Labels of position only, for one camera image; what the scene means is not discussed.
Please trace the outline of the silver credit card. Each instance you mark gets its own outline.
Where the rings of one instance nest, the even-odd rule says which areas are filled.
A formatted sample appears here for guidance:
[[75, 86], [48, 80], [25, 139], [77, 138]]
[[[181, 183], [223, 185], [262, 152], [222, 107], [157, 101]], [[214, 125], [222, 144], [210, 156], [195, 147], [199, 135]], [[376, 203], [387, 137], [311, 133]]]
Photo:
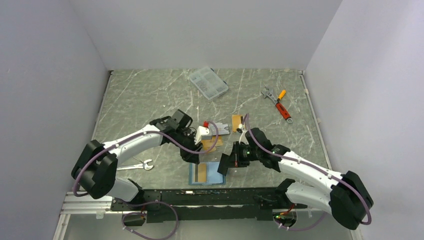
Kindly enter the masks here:
[[217, 132], [218, 132], [219, 136], [230, 134], [230, 128], [229, 128], [228, 124], [223, 124], [223, 123], [217, 122], [217, 123], [215, 123], [215, 125], [210, 124], [208, 126], [208, 128], [210, 129], [210, 132], [213, 136], [216, 136]]

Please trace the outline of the orange credit card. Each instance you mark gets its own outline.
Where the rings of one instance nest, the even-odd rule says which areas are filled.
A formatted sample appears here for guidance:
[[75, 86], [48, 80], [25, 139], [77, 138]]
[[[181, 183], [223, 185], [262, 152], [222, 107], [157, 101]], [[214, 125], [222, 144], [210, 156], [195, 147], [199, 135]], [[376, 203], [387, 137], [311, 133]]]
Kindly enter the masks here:
[[239, 124], [243, 124], [244, 123], [244, 119], [245, 117], [243, 115], [239, 115], [239, 114], [233, 114], [231, 116], [231, 120], [232, 120], [232, 131], [233, 132], [237, 132], [237, 128], [239, 126]]

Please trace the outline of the blue card holder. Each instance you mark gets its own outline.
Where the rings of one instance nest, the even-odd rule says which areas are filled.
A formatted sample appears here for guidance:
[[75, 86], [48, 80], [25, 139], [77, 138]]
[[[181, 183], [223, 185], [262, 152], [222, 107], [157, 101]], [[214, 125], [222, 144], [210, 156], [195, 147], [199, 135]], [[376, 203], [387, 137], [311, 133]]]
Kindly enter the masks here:
[[194, 183], [193, 182], [193, 176], [194, 176], [194, 163], [189, 164], [188, 168], [188, 184], [190, 186], [214, 186], [214, 185], [225, 185], [226, 179], [225, 176], [218, 173], [218, 166], [219, 162], [201, 162], [207, 164], [207, 182], [206, 183]]

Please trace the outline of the gold credit card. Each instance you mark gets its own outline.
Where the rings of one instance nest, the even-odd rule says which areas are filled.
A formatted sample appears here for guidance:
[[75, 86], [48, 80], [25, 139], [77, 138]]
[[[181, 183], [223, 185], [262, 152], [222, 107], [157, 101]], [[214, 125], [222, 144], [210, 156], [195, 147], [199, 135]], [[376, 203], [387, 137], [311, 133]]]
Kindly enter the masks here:
[[223, 145], [223, 139], [219, 136], [217, 139], [213, 136], [211, 139], [201, 140], [202, 151], [207, 152], [207, 154], [214, 152], [217, 147]]
[[207, 182], [208, 167], [206, 163], [200, 163], [194, 165], [193, 170], [193, 182], [199, 184], [205, 184]]

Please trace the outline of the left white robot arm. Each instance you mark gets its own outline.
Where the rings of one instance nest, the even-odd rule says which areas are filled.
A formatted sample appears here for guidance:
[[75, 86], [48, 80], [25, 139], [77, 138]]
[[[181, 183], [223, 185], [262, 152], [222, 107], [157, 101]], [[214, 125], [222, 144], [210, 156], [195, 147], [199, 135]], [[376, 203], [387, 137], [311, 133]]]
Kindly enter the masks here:
[[211, 131], [203, 126], [194, 129], [192, 122], [189, 115], [178, 109], [172, 116], [154, 119], [122, 138], [104, 143], [91, 140], [71, 171], [74, 194], [80, 196], [81, 186], [93, 199], [110, 196], [123, 200], [131, 210], [139, 209], [145, 201], [144, 190], [131, 179], [117, 177], [119, 163], [151, 148], [173, 143], [179, 147], [185, 162], [199, 164], [201, 141], [210, 137]]

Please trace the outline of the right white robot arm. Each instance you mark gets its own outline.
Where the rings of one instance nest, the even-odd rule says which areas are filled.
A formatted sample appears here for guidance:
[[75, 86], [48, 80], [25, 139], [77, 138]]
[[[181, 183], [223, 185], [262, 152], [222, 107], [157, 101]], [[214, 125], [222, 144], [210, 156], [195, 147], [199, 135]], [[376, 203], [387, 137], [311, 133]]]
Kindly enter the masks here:
[[245, 168], [253, 161], [299, 179], [286, 178], [275, 189], [275, 201], [280, 207], [310, 206], [332, 215], [349, 230], [371, 224], [374, 201], [355, 172], [340, 173], [321, 167], [288, 147], [272, 144], [257, 127], [244, 130], [233, 143], [231, 153], [222, 154], [217, 171], [226, 176], [230, 168]]

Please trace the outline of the silver open-end wrench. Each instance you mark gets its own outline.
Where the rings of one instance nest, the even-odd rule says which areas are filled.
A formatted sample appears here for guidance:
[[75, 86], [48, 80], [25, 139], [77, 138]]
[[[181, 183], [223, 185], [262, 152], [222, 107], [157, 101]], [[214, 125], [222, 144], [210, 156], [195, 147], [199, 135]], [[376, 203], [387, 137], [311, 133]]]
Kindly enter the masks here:
[[154, 165], [149, 165], [151, 161], [152, 161], [151, 159], [147, 159], [147, 160], [141, 161], [138, 164], [119, 166], [116, 170], [125, 171], [125, 170], [142, 169], [142, 170], [150, 171], [151, 169], [154, 168]]

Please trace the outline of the clear plastic organizer box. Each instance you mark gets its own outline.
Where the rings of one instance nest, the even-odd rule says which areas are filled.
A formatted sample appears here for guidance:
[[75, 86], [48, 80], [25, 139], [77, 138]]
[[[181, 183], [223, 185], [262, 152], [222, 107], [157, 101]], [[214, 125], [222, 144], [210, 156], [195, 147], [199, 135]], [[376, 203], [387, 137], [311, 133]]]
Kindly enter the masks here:
[[227, 83], [210, 67], [203, 67], [192, 72], [188, 79], [207, 100], [213, 100], [229, 90]]

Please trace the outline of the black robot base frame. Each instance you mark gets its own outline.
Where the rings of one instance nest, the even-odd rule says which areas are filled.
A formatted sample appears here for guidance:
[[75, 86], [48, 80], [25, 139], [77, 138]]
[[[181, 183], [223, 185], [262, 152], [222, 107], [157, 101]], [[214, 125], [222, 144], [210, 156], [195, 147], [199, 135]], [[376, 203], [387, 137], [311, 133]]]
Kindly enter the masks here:
[[273, 187], [146, 189], [140, 201], [130, 204], [112, 199], [113, 213], [143, 211], [147, 223], [255, 219], [271, 221], [276, 214], [305, 209], [291, 203]]

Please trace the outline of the red handled adjustable wrench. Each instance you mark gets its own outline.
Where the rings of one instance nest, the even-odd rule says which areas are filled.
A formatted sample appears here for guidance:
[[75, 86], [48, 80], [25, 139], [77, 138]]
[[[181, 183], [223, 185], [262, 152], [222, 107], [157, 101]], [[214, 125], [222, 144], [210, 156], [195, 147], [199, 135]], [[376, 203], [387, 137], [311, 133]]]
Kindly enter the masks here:
[[274, 90], [271, 87], [265, 86], [261, 93], [265, 99], [268, 98], [274, 103], [274, 106], [287, 123], [292, 124], [294, 122], [287, 109], [281, 104], [281, 101], [277, 102], [278, 96], [275, 95]]

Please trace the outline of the orange handled screwdriver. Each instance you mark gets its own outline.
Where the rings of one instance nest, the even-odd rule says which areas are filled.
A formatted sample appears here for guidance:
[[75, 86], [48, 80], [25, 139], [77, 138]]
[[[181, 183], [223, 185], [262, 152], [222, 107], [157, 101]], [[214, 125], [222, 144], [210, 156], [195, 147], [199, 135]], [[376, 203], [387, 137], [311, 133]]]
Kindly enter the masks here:
[[277, 102], [278, 102], [278, 103], [282, 100], [282, 98], [285, 96], [285, 94], [286, 94], [286, 90], [285, 90], [285, 89], [283, 89], [283, 90], [280, 92], [280, 94], [278, 95], [278, 97], [277, 97]]

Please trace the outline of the aluminium rail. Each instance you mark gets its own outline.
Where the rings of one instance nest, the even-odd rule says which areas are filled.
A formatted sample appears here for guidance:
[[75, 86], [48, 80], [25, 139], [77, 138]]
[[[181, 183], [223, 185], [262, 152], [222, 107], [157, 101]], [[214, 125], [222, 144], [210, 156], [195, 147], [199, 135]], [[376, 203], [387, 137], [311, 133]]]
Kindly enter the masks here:
[[60, 214], [61, 215], [104, 215], [111, 210], [113, 198], [104, 196], [94, 199], [89, 195], [77, 197], [73, 192], [66, 193]]

